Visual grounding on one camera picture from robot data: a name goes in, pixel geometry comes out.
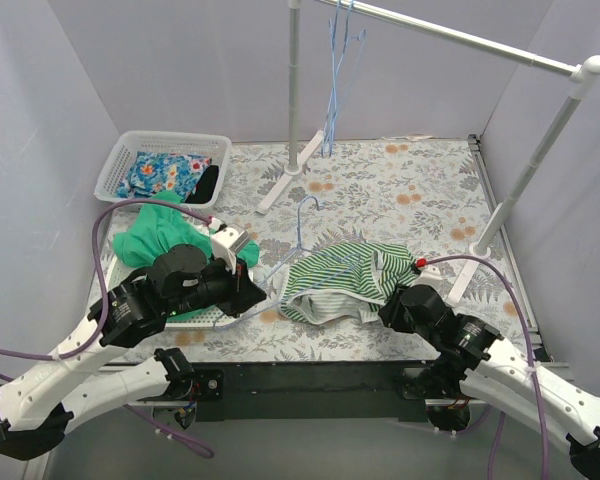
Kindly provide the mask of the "white perforated laundry basket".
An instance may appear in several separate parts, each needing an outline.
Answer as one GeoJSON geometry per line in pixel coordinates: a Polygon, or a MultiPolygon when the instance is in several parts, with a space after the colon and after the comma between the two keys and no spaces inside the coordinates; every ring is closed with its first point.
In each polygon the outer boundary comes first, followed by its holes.
{"type": "MultiPolygon", "coordinates": [[[[118,286],[132,271],[132,268],[125,266],[114,257],[110,265],[104,270],[107,288],[111,289],[118,286]]],[[[211,307],[197,314],[189,313],[170,317],[166,321],[165,330],[219,329],[229,327],[238,321],[238,318],[223,314],[219,308],[211,307]]]]}

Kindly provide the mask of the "green shirt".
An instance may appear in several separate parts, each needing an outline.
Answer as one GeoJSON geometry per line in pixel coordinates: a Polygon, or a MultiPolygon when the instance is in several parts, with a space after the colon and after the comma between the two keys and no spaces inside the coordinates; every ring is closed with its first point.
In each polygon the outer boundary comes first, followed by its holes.
{"type": "MultiPolygon", "coordinates": [[[[163,324],[167,318],[153,312],[149,305],[149,267],[161,254],[176,245],[186,244],[199,248],[209,259],[212,255],[210,236],[217,228],[209,225],[205,233],[187,222],[175,208],[180,198],[173,192],[162,192],[143,206],[134,224],[114,238],[117,259],[133,269],[132,273],[109,294],[109,317],[116,321],[163,324]]],[[[255,266],[258,254],[249,243],[238,253],[237,272],[255,266]]]]}

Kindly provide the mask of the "green white striped tank top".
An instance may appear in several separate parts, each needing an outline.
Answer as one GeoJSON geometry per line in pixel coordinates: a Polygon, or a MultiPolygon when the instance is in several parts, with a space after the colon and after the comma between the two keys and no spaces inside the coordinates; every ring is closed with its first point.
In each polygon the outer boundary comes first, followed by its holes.
{"type": "Polygon", "coordinates": [[[376,322],[395,288],[417,279],[414,262],[412,253],[401,245],[331,245],[289,267],[278,311],[289,320],[312,325],[343,317],[362,324],[376,322]]]}

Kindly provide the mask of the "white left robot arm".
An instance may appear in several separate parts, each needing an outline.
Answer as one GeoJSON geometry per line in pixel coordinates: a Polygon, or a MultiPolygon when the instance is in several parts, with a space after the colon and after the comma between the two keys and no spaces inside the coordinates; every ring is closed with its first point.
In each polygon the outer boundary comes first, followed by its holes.
{"type": "Polygon", "coordinates": [[[86,421],[137,400],[214,398],[178,348],[158,348],[118,373],[99,370],[172,317],[216,307],[237,318],[266,297],[244,260],[229,266],[193,246],[178,245],[132,270],[90,307],[55,359],[0,385],[0,454],[34,459],[86,421]]]}

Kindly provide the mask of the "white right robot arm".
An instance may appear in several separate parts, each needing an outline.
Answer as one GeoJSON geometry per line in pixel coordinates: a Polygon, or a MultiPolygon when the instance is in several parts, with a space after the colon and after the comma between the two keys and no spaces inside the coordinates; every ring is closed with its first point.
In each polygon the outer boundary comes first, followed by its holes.
{"type": "Polygon", "coordinates": [[[600,479],[600,397],[531,360],[492,325],[455,313],[429,285],[397,287],[379,316],[439,354],[407,379],[410,394],[482,400],[546,435],[585,478],[600,479]]]}

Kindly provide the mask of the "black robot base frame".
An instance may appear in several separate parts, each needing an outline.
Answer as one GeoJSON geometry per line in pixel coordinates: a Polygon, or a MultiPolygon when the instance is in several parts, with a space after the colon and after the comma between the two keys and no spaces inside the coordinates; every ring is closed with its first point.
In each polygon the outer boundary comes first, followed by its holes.
{"type": "Polygon", "coordinates": [[[228,420],[396,420],[459,437],[489,412],[455,390],[416,386],[427,360],[195,363],[182,396],[147,398],[151,406],[197,406],[199,422],[228,420]]]}

